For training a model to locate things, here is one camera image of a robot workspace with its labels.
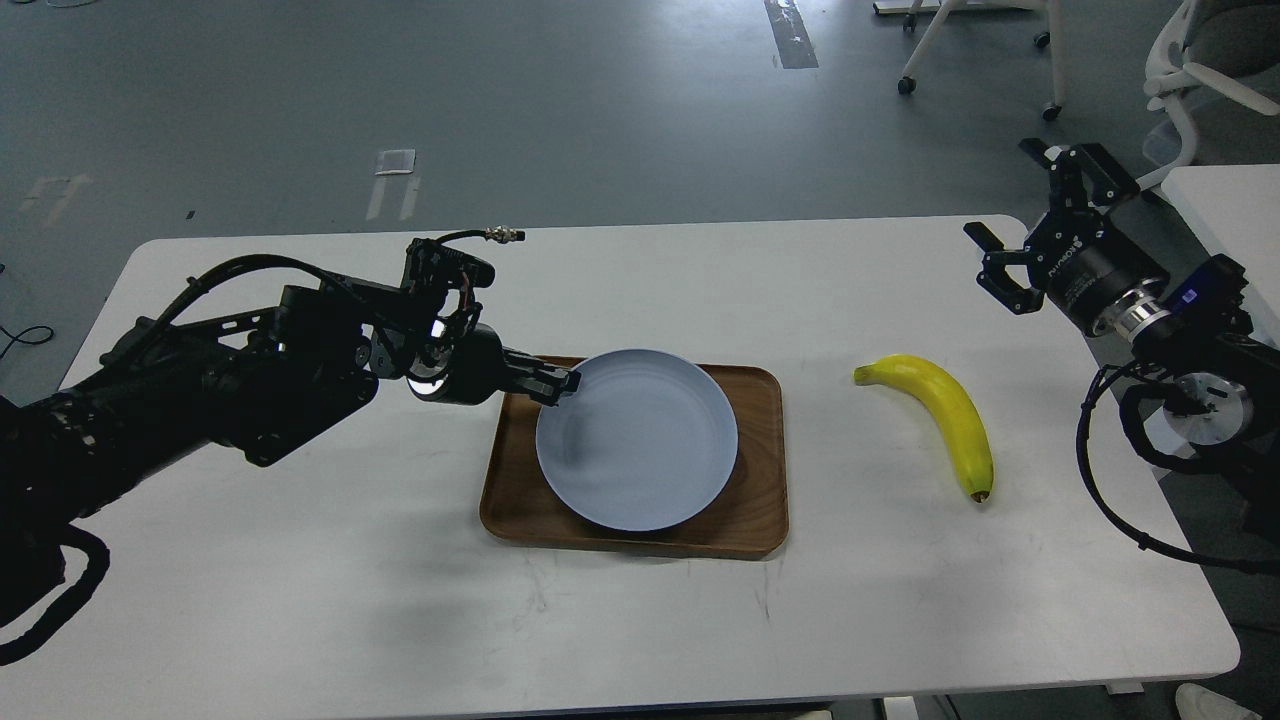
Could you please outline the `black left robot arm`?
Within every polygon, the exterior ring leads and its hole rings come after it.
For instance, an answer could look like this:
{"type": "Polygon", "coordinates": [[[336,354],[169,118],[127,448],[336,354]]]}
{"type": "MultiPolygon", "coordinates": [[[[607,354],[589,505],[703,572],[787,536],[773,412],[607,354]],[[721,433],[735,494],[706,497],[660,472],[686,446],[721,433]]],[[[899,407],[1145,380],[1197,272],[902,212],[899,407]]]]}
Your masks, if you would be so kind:
{"type": "Polygon", "coordinates": [[[452,247],[467,231],[412,240],[398,284],[250,254],[188,279],[142,316],[82,382],[3,401],[3,623],[44,612],[3,643],[40,650],[92,597],[110,552],[76,525],[206,445],[266,468],[367,406],[383,380],[428,402],[494,393],[544,406],[580,374],[512,348],[479,318],[492,264],[452,247]]]}

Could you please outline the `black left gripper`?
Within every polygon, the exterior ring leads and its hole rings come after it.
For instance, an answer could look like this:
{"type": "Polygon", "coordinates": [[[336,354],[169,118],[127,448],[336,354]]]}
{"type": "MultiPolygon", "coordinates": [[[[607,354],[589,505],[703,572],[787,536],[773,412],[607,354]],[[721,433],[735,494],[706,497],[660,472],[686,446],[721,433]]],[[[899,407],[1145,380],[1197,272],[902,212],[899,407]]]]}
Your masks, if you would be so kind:
{"type": "Polygon", "coordinates": [[[580,380],[575,369],[503,347],[495,331],[476,325],[454,346],[440,380],[408,380],[408,387],[416,398],[430,404],[475,406],[504,392],[554,407],[562,393],[577,391],[580,380]]]}

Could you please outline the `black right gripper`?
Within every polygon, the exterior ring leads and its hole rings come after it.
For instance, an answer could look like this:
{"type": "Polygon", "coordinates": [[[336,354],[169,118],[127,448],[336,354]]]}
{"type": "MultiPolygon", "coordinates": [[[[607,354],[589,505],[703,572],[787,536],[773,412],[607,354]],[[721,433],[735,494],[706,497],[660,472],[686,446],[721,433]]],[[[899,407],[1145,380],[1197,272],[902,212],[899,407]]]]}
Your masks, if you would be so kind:
{"type": "Polygon", "coordinates": [[[982,222],[964,224],[982,251],[978,286],[1015,315],[1038,313],[1050,301],[1087,338],[1135,340],[1170,319],[1158,299],[1169,273],[1111,218],[1140,193],[1137,179],[1100,143],[1024,138],[1018,147],[1048,173],[1048,206],[1024,250],[1006,249],[982,222]],[[1015,282],[1010,266],[1027,266],[1030,286],[1015,282]]]}

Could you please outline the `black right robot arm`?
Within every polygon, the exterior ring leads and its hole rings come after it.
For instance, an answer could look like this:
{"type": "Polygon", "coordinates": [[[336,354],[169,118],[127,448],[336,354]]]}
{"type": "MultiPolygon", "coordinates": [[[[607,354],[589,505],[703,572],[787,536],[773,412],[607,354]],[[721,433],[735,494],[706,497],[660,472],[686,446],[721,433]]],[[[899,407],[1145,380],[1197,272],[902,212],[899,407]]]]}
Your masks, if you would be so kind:
{"type": "Polygon", "coordinates": [[[1247,528],[1277,539],[1265,525],[1277,519],[1277,462],[1252,447],[1277,432],[1277,350],[1252,334],[1244,268],[1217,254],[1171,288],[1169,273],[1108,214],[1140,190],[1103,146],[1024,138],[1019,147],[1047,172],[1048,206],[1019,249],[979,222],[965,224],[982,252],[978,286],[1016,315],[1050,301],[1084,337],[1115,334],[1132,354],[1100,369],[1080,405],[1074,446],[1087,493],[1140,550],[1276,577],[1276,560],[1197,553],[1139,530],[1106,503],[1089,456],[1098,402],[1129,379],[1117,414],[1134,452],[1157,468],[1228,480],[1247,501],[1247,528]]]}

